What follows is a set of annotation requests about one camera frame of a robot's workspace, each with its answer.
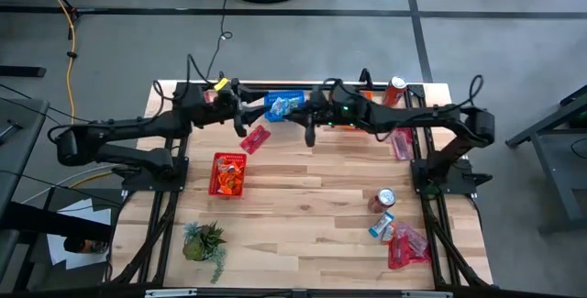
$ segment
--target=wooden table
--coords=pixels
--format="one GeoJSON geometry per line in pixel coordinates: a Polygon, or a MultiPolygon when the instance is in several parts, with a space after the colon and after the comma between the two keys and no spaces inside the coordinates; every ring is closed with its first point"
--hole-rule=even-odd
{"type": "MultiPolygon", "coordinates": [[[[165,94],[172,95],[175,82],[161,84],[165,94]]],[[[424,86],[429,105],[450,103],[446,84],[424,86]]],[[[380,101],[381,93],[375,93],[374,100],[380,101]]],[[[146,116],[156,112],[159,102],[151,90],[146,116]]],[[[388,247],[367,232],[380,217],[367,209],[368,199],[379,188],[391,187],[397,194],[391,212],[424,234],[422,208],[412,190],[408,162],[397,160],[388,145],[362,131],[317,127],[316,145],[308,148],[304,129],[297,124],[269,123],[263,117],[253,127],[259,124],[271,131],[271,137],[248,156],[241,199],[226,200],[207,194],[214,154],[244,152],[232,123],[195,128],[190,136],[190,171],[177,205],[166,287],[213,286],[210,279],[214,263],[186,260],[182,254],[183,224],[217,220],[228,242],[226,267],[217,287],[434,288],[430,264],[388,269],[388,247]]],[[[432,131],[437,148],[453,138],[445,128],[432,131]]],[[[140,149],[162,145],[162,138],[144,138],[138,143],[140,149]]],[[[152,200],[153,193],[136,193],[121,212],[113,243],[115,276],[145,239],[152,200]]],[[[492,282],[479,220],[471,202],[463,196],[449,195],[447,208],[455,245],[481,278],[492,282]]],[[[440,243],[438,246],[448,281],[446,254],[440,243]]],[[[150,276],[155,272],[159,250],[158,243],[153,250],[150,276]]]]}

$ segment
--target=soda can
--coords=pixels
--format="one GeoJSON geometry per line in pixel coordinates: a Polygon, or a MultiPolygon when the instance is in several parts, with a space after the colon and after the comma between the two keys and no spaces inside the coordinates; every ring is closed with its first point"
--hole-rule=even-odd
{"type": "Polygon", "coordinates": [[[381,213],[395,204],[395,193],[390,188],[383,188],[370,200],[368,207],[373,213],[381,213]]]}
{"type": "Polygon", "coordinates": [[[387,106],[397,105],[406,88],[407,83],[405,83],[404,78],[397,76],[393,77],[387,84],[387,88],[385,88],[383,104],[387,106]]]}

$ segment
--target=white cable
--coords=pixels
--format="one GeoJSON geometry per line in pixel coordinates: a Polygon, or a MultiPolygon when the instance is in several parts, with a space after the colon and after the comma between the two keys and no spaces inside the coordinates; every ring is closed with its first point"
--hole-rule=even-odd
{"type": "Polygon", "coordinates": [[[29,197],[24,202],[21,202],[21,204],[25,204],[26,202],[29,202],[31,200],[34,200],[35,198],[37,198],[37,197],[43,195],[44,193],[48,192],[51,188],[56,187],[56,186],[59,186],[59,185],[65,183],[65,182],[67,182],[67,181],[69,181],[71,179],[77,178],[77,177],[79,177],[81,175],[84,175],[84,174],[87,174],[87,173],[91,173],[93,171],[100,171],[100,170],[104,170],[104,169],[112,169],[112,168],[114,168],[116,166],[119,166],[119,165],[117,165],[117,164],[110,164],[110,165],[100,166],[100,167],[97,167],[95,169],[90,169],[90,170],[79,172],[77,174],[72,175],[71,177],[69,177],[67,179],[61,180],[60,182],[57,182],[57,183],[53,184],[51,187],[45,189],[44,191],[42,191],[40,193],[37,193],[37,194],[33,195],[32,197],[29,197]]]}

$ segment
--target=white paper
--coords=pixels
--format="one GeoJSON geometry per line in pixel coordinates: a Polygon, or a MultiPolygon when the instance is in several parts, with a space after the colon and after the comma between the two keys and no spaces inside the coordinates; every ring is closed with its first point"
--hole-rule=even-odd
{"type": "MultiPolygon", "coordinates": [[[[85,208],[83,210],[65,212],[64,215],[76,216],[81,219],[91,220],[99,222],[105,225],[110,225],[110,209],[101,210],[94,212],[92,207],[92,200],[86,199],[75,204],[69,205],[62,208],[60,211],[73,210],[79,208],[85,208]]],[[[65,261],[65,269],[71,270],[74,268],[92,265],[98,262],[106,261],[106,253],[103,254],[82,254],[82,253],[71,253],[63,248],[63,242],[65,237],[58,235],[47,235],[47,241],[49,243],[49,252],[51,256],[51,262],[53,265],[65,261]]]]}

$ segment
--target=small potted plant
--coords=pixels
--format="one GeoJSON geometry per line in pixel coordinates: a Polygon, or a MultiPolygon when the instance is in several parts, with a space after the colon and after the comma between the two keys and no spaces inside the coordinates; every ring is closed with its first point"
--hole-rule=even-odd
{"type": "Polygon", "coordinates": [[[212,283],[216,283],[224,271],[224,259],[227,250],[219,245],[226,243],[222,236],[224,229],[212,225],[199,226],[197,222],[186,224],[185,241],[183,242],[183,255],[188,260],[204,261],[211,260],[216,264],[216,270],[212,277],[212,283]]]}

